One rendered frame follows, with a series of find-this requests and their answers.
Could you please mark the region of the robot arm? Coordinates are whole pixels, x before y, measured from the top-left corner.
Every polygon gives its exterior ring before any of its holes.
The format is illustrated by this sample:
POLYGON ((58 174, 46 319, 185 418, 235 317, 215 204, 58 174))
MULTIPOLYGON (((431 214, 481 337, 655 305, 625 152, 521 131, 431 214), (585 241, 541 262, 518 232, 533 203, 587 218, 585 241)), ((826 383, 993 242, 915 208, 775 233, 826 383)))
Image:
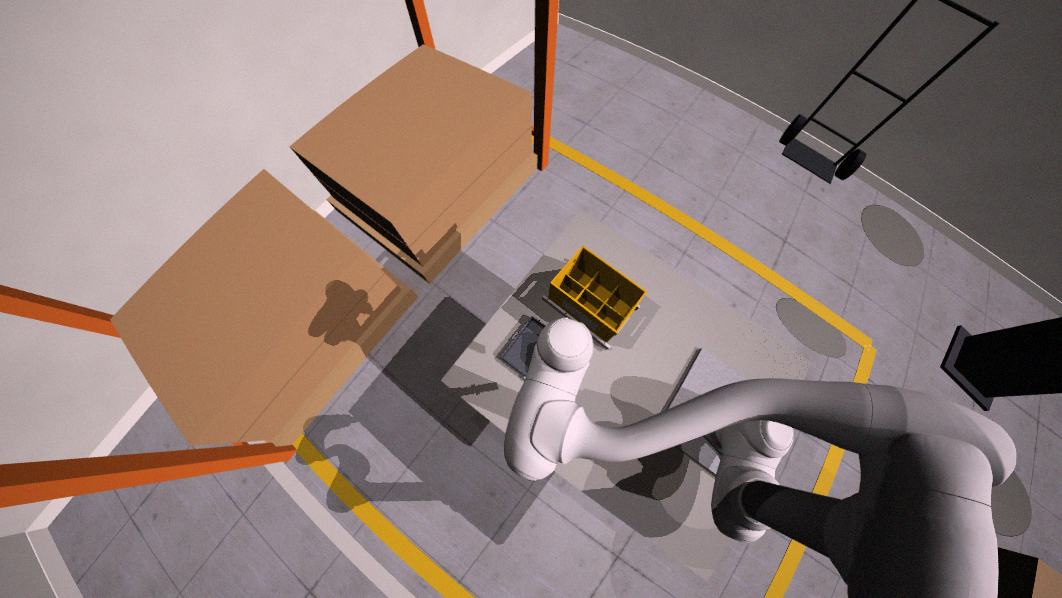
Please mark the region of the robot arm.
POLYGON ((1014 471, 1016 448, 994 421, 894 386, 763 378, 607 428, 575 403, 592 352, 581 322, 541 331, 506 429, 517 475, 536 481, 556 463, 628 461, 703 435, 722 452, 710 510, 727 537, 749 543, 772 528, 795 540, 830 558, 847 598, 997 598, 991 490, 1014 471), (859 492, 781 486, 793 428, 859 454, 859 492))

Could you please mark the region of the dark olive open-top crate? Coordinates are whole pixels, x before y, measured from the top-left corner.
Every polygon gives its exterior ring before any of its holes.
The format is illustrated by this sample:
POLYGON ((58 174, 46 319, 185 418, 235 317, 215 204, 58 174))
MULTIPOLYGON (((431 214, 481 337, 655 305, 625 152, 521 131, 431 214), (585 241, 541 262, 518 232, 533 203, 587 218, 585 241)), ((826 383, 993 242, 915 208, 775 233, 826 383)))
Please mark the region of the dark olive open-top crate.
POLYGON ((646 293, 638 284, 582 246, 550 281, 548 298, 607 343, 646 293))

